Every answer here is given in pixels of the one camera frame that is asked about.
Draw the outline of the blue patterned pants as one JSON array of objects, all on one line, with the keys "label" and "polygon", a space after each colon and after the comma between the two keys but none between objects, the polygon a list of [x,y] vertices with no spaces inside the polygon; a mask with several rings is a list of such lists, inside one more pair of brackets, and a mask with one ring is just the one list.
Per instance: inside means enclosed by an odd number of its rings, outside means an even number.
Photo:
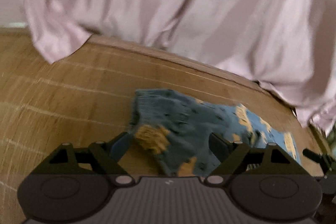
[{"label": "blue patterned pants", "polygon": [[167,176],[208,176],[220,164],[209,148],[212,133],[255,148],[276,143],[301,161],[291,133],[276,131],[243,104],[216,105],[170,89],[135,92],[129,133]]}]

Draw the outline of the brown bamboo bed mat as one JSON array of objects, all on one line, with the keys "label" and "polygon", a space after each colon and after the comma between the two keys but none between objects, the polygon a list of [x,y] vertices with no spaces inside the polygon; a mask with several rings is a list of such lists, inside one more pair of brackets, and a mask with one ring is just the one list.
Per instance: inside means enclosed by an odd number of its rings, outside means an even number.
[{"label": "brown bamboo bed mat", "polygon": [[201,101],[243,104],[299,151],[320,152],[315,135],[258,85],[166,52],[92,36],[53,64],[25,30],[1,30],[1,223],[21,223],[17,188],[60,143],[85,147],[124,131],[138,89],[171,89]]}]

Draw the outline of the pink satin blanket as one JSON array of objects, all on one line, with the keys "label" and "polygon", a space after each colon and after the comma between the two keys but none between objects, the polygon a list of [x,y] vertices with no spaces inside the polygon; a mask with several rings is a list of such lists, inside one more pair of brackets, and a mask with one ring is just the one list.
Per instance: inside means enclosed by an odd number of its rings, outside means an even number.
[{"label": "pink satin blanket", "polygon": [[335,124],[335,0],[22,0],[33,44],[54,63],[93,33],[234,73]]}]

